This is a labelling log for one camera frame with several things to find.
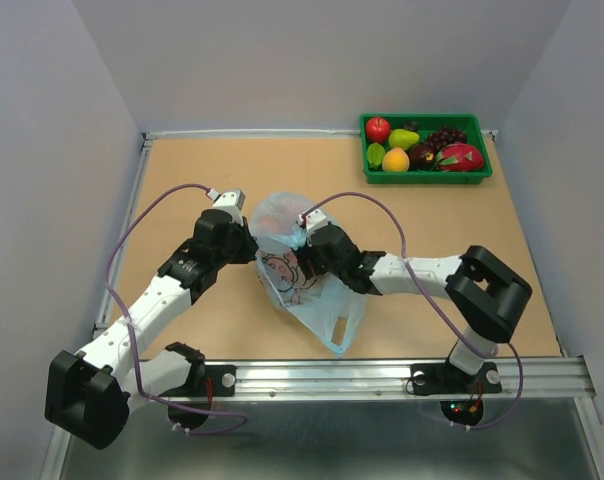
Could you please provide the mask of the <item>light blue plastic bag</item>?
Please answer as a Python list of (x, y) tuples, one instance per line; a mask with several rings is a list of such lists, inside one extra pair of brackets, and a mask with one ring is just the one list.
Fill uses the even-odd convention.
[(294, 316), (333, 354), (341, 356), (365, 318), (367, 299), (329, 273), (313, 278), (302, 273), (294, 249), (303, 246), (307, 236), (298, 224), (289, 235), (264, 234), (258, 229), (255, 221), (260, 206), (276, 202), (294, 205), (299, 215), (313, 206), (303, 195), (276, 192), (253, 210), (248, 226), (258, 245), (258, 278), (276, 308)]

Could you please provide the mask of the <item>orange peach fruit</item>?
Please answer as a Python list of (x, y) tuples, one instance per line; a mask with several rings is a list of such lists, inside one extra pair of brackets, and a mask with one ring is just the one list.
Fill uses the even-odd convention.
[(392, 148), (384, 154), (381, 168), (390, 173), (407, 172), (410, 169), (410, 158), (405, 150)]

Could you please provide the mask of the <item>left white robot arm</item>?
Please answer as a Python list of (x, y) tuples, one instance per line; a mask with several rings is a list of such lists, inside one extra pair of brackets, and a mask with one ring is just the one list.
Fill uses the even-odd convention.
[(184, 313), (229, 264), (247, 264), (257, 246), (237, 207), (203, 211), (190, 238), (161, 265), (140, 297), (96, 339), (50, 363), (45, 418), (101, 450), (144, 400), (174, 389), (213, 396), (204, 355), (180, 342), (142, 363), (143, 347)]

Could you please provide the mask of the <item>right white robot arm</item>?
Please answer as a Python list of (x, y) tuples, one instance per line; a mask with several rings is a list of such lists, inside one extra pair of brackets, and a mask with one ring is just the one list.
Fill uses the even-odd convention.
[(440, 314), (435, 300), (453, 302), (467, 323), (442, 366), (445, 384), (473, 384), (496, 348), (507, 344), (532, 296), (532, 287), (490, 250), (471, 246), (457, 256), (403, 258), (360, 250), (336, 224), (303, 227), (305, 244), (295, 251), (306, 274), (331, 274), (361, 295), (420, 294)]

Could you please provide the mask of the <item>pink dragon fruit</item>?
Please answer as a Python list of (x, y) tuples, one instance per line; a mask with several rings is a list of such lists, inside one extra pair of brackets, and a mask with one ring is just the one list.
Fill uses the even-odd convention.
[(481, 151), (468, 143), (456, 142), (442, 148), (435, 157), (434, 168), (442, 172), (474, 172), (485, 166)]

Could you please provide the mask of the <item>red orange persimmon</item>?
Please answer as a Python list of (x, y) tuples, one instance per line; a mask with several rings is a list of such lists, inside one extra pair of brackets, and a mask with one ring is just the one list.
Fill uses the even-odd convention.
[(276, 202), (260, 206), (255, 224), (264, 234), (289, 235), (297, 225), (298, 215), (294, 205)]

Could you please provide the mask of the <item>green starfruit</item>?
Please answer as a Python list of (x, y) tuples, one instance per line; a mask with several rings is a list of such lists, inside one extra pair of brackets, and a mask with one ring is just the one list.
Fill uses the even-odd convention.
[(371, 143), (366, 149), (366, 160), (368, 169), (371, 171), (382, 171), (386, 148), (380, 143)]

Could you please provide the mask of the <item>red apple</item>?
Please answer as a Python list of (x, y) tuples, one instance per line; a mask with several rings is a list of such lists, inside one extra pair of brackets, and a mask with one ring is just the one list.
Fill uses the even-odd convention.
[(371, 143), (384, 144), (391, 133), (390, 123), (383, 117), (375, 116), (365, 124), (365, 136)]

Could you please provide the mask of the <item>yellow green pear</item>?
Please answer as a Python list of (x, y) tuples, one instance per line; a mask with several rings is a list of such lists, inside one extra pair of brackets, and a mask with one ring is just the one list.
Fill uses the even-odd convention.
[(388, 145), (391, 149), (408, 150), (419, 142), (420, 135), (415, 131), (406, 129), (394, 129), (388, 137)]

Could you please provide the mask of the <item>green plastic tray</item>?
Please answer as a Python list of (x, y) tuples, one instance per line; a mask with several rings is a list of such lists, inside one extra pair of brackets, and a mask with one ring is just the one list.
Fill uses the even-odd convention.
[[(434, 168), (430, 170), (411, 170), (402, 173), (390, 173), (382, 171), (371, 171), (368, 169), (366, 160), (366, 149), (371, 142), (365, 136), (365, 124), (371, 117), (380, 116), (385, 118), (391, 125), (391, 131), (394, 129), (404, 129), (403, 125), (407, 122), (416, 122), (420, 135), (420, 142), (423, 144), (426, 136), (443, 126), (449, 126), (455, 129), (462, 129), (467, 133), (468, 144), (478, 148), (485, 158), (485, 166), (474, 172), (442, 172)], [(363, 113), (359, 118), (361, 133), (363, 173), (370, 184), (442, 184), (457, 185), (469, 184), (475, 185), (489, 178), (492, 173), (492, 166), (489, 160), (482, 132), (478, 119), (470, 113)], [(391, 148), (387, 141), (382, 144), (386, 152)]]

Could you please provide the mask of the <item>purple grape bunch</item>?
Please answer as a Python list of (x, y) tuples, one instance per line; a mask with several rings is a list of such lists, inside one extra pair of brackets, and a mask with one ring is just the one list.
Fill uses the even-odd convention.
[(433, 149), (435, 152), (439, 152), (448, 145), (466, 143), (467, 139), (468, 136), (464, 130), (443, 126), (442, 128), (429, 133), (423, 141), (423, 144)]

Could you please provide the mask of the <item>aluminium mounting rail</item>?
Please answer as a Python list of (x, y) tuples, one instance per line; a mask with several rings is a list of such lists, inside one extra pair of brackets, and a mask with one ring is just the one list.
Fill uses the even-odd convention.
[(466, 377), (441, 359), (208, 361), (164, 351), (139, 370), (100, 370), (63, 352), (49, 368), (46, 399), (57, 406), (101, 401), (135, 408), (138, 389), (163, 397), (202, 398), (205, 379), (222, 402), (592, 397), (581, 359), (513, 358), (485, 363)]

